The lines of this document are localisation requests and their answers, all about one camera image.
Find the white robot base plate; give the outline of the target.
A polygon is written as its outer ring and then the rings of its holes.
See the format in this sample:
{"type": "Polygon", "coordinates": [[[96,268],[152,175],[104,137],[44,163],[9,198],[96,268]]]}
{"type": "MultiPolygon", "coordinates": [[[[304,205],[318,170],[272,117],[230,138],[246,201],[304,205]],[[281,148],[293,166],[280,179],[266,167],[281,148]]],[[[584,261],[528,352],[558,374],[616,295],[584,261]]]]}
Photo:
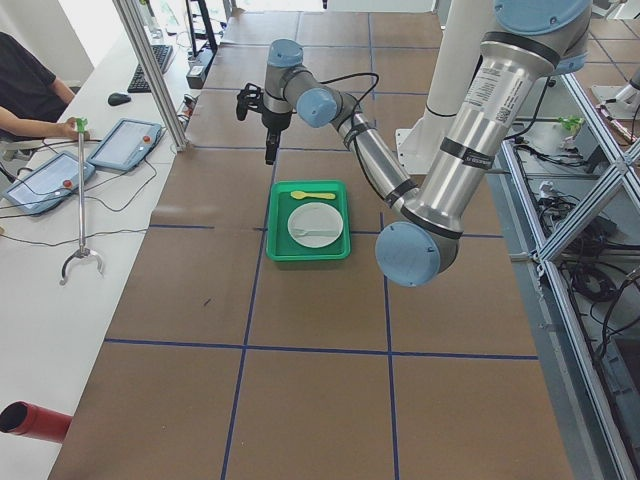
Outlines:
{"type": "Polygon", "coordinates": [[[411,175],[426,175],[428,160],[424,156],[420,143],[421,127],[396,129],[396,151],[400,164],[411,175]]]}

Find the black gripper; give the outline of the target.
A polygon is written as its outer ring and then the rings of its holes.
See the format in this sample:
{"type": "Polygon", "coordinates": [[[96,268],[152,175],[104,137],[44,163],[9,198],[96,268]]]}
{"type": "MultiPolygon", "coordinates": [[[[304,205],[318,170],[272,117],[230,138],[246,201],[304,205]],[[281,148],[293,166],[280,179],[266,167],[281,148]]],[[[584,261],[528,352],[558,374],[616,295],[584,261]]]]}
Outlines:
{"type": "Polygon", "coordinates": [[[265,162],[272,165],[275,162],[275,149],[278,148],[278,134],[289,128],[292,112],[277,113],[269,109],[262,112],[262,124],[267,128],[265,141],[265,162]]]}

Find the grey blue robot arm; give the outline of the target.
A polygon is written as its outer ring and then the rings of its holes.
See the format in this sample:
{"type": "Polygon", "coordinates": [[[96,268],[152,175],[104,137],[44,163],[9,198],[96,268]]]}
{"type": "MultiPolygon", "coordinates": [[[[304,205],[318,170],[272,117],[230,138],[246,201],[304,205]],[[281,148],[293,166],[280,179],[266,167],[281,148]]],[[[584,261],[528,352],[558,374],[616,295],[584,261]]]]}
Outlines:
{"type": "Polygon", "coordinates": [[[330,125],[401,215],[375,247],[393,282],[423,285],[454,262],[462,216],[534,84],[583,66],[588,1],[454,1],[423,116],[391,150],[350,94],[318,81],[293,40],[272,42],[258,111],[273,161],[292,116],[330,125]]]}

